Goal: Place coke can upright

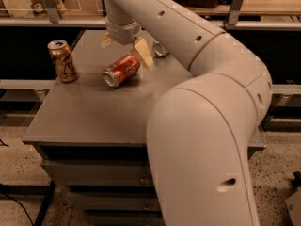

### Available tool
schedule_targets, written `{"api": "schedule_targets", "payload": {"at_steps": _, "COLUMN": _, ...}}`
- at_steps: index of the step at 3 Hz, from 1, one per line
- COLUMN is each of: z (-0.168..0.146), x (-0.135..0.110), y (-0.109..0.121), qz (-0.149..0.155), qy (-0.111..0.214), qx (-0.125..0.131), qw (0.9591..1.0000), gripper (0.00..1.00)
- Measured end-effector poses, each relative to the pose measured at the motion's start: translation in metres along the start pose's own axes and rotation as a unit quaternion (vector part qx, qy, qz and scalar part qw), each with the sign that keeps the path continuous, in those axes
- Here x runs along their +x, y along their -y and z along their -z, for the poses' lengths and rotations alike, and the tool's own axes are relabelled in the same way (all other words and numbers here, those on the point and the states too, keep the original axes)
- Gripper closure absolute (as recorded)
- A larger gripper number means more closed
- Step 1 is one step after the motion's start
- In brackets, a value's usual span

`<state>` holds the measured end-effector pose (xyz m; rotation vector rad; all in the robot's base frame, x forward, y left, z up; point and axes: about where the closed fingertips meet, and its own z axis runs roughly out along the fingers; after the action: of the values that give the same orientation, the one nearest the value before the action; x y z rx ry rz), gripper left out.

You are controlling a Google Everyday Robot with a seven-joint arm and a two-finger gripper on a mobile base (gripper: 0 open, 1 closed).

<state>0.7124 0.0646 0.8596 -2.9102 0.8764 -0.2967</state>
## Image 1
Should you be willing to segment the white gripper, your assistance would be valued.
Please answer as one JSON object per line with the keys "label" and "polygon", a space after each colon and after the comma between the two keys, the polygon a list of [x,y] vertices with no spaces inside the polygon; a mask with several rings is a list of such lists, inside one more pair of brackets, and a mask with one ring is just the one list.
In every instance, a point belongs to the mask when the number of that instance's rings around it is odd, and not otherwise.
{"label": "white gripper", "polygon": [[131,16],[105,18],[106,33],[103,36],[101,46],[105,48],[113,41],[121,44],[133,44],[132,55],[147,69],[153,65],[153,59],[148,44],[142,37],[138,37],[141,32],[141,25]]}

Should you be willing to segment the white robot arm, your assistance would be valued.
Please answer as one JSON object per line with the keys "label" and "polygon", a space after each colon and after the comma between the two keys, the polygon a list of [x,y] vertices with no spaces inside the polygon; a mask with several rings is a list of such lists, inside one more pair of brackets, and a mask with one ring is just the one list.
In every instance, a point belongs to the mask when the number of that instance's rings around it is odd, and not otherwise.
{"label": "white robot arm", "polygon": [[107,24],[135,21],[192,75],[156,102],[150,170],[166,226],[259,226],[248,143],[272,99],[264,63],[172,0],[105,0]]}

